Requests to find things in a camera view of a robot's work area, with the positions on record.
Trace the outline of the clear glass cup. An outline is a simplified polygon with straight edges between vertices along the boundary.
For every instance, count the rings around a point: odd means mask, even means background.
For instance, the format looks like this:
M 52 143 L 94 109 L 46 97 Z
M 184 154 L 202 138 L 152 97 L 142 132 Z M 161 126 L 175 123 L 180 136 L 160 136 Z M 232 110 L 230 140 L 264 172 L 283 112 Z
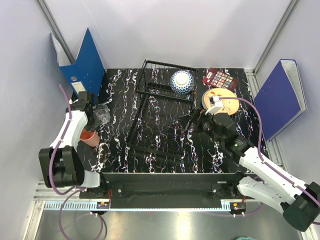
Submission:
M 110 109 L 105 103 L 98 104 L 94 109 L 94 113 L 102 125 L 106 125 L 111 119 Z

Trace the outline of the beige bird plate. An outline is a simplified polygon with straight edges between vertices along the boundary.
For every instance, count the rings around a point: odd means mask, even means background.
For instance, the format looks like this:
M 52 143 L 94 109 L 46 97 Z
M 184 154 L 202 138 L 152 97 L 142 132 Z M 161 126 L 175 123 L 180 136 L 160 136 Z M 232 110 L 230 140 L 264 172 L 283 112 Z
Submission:
M 207 90 L 205 97 L 218 96 L 223 102 L 223 108 L 218 111 L 219 113 L 226 113 L 229 116 L 234 115 L 240 108 L 239 100 L 235 99 L 237 96 L 235 93 L 224 88 L 211 88 Z

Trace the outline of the pink cup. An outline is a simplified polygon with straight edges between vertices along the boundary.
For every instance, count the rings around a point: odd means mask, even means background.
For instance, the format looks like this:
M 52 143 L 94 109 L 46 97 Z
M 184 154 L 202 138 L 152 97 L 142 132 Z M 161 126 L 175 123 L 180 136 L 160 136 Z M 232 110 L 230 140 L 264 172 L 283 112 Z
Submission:
M 82 130 L 79 139 L 90 147 L 96 147 L 100 143 L 98 133 L 95 130 L 87 131 L 85 128 Z

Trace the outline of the blue patterned bowl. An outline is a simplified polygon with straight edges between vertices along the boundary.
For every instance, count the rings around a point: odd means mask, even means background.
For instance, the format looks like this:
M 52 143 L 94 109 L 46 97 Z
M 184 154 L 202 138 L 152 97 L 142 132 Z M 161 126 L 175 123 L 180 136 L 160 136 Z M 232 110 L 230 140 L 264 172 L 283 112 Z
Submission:
M 170 87 L 178 94 L 189 93 L 194 86 L 194 77 L 188 70 L 178 70 L 170 77 Z

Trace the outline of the black wire dish rack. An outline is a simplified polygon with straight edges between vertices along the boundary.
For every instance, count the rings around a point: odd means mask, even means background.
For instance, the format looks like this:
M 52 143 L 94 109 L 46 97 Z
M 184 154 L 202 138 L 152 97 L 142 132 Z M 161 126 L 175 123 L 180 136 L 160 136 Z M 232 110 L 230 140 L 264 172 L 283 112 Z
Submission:
M 144 61 L 135 88 L 141 102 L 127 137 L 128 147 L 172 159 L 182 157 L 187 133 L 178 118 L 194 107 L 197 72 L 193 67 Z M 191 79 L 184 92 L 171 85 L 178 73 Z

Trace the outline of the white watermelon plate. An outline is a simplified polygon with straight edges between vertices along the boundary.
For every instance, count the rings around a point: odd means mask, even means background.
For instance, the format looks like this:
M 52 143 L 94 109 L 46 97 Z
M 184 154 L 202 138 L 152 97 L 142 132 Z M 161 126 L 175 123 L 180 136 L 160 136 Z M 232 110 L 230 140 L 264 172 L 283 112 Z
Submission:
M 205 104 L 205 96 L 206 96 L 206 93 L 204 93 L 204 94 L 201 96 L 201 106 L 202 106 L 205 110 L 207 110 L 208 108 L 207 108 L 207 106 L 206 106 L 206 104 Z

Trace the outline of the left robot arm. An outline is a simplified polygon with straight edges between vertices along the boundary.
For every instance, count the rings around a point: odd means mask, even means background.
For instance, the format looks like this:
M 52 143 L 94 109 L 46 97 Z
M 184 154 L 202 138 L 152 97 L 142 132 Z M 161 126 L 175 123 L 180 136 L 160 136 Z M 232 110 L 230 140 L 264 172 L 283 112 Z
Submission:
M 83 130 L 92 133 L 101 124 L 94 112 L 96 96 L 80 91 L 78 100 L 65 110 L 65 120 L 56 139 L 48 148 L 38 153 L 44 183 L 48 188 L 88 188 L 97 198 L 108 193 L 108 186 L 101 175 L 84 169 L 77 153 Z

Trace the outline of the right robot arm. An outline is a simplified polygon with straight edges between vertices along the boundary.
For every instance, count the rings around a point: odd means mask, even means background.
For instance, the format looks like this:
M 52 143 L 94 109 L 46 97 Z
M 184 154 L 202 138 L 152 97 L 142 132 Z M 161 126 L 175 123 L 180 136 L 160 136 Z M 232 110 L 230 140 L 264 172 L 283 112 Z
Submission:
M 305 232 L 315 224 L 320 214 L 320 186 L 316 182 L 307 184 L 260 153 L 249 140 L 236 130 L 236 124 L 227 113 L 212 115 L 204 109 L 177 118 L 185 130 L 191 125 L 195 131 L 203 132 L 218 141 L 226 157 L 252 171 L 262 182 L 236 173 L 228 182 L 227 192 L 232 198 L 241 195 L 277 210 L 296 230 Z

